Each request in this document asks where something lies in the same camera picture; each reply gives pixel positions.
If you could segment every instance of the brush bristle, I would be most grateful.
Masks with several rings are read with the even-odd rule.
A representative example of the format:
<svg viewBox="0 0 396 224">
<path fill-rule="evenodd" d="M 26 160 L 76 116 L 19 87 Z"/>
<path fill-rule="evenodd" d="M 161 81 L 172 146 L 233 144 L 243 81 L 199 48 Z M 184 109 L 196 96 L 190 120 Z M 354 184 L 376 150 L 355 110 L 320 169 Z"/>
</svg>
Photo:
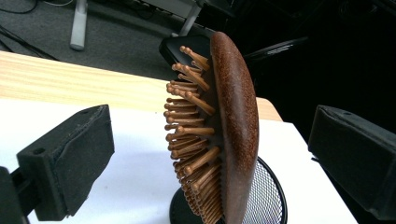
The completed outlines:
<svg viewBox="0 0 396 224">
<path fill-rule="evenodd" d="M 209 59 L 191 49 L 191 66 L 175 63 L 182 81 L 163 114 L 171 158 L 191 211 L 205 224 L 241 224 L 258 157 L 259 116 L 245 61 L 231 38 L 215 32 Z"/>
<path fill-rule="evenodd" d="M 210 117 L 217 112 L 216 101 L 209 104 L 205 99 L 211 90 L 205 81 L 210 76 L 208 59 L 182 47 L 197 64 L 189 67 L 175 63 L 173 70 L 180 72 L 184 81 L 171 81 L 166 89 L 176 98 L 168 98 L 164 112 L 166 130 L 174 130 L 166 136 L 168 149 L 174 162 L 175 172 L 184 191 L 191 211 L 201 216 L 205 224 L 216 223 L 223 215 L 221 204 L 221 145 L 219 130 L 206 126 Z"/>
</svg>

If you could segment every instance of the black mesh cup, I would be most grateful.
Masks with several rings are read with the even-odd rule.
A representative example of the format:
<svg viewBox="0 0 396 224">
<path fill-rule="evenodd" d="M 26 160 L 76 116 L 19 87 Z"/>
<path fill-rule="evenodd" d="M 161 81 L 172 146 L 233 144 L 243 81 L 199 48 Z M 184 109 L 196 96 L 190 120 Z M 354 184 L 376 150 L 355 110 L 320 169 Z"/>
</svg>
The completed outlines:
<svg viewBox="0 0 396 224">
<path fill-rule="evenodd" d="M 172 224 L 202 224 L 200 217 L 189 208 L 182 189 L 179 189 L 170 206 Z M 274 172 L 259 157 L 247 201 L 243 224 L 285 224 L 288 222 L 288 207 L 285 195 Z M 225 224 L 224 219 L 218 224 Z"/>
</svg>

